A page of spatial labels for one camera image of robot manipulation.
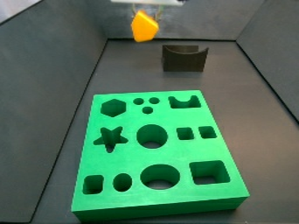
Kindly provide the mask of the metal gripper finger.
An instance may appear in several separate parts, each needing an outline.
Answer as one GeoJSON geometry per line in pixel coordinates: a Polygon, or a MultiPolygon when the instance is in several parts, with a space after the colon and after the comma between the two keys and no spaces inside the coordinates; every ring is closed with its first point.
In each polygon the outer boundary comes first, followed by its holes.
{"type": "Polygon", "coordinates": [[[160,17],[163,15],[163,11],[164,11],[164,7],[162,5],[159,5],[158,11],[156,11],[156,13],[154,15],[154,19],[155,19],[156,22],[160,20],[160,17]]]}
{"type": "Polygon", "coordinates": [[[134,13],[134,15],[136,15],[136,4],[135,3],[132,3],[132,13],[134,13]]]}

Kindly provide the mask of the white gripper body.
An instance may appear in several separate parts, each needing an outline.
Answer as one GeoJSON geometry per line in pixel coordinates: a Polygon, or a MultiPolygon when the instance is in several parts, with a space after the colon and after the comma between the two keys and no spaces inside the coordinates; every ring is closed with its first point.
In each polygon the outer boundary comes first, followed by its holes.
{"type": "Polygon", "coordinates": [[[158,4],[183,6],[187,0],[110,0],[112,3],[120,4],[158,4]]]}

